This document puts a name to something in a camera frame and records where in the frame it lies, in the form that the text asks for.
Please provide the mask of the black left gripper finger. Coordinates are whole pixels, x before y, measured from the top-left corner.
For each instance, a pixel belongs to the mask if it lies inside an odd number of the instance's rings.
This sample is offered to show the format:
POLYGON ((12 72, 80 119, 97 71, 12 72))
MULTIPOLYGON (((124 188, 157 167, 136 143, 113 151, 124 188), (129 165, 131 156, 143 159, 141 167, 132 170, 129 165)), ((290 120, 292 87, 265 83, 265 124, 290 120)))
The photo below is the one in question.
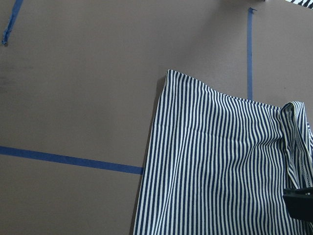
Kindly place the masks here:
POLYGON ((313 188, 283 189, 283 199, 288 213, 294 219, 313 218, 313 188))

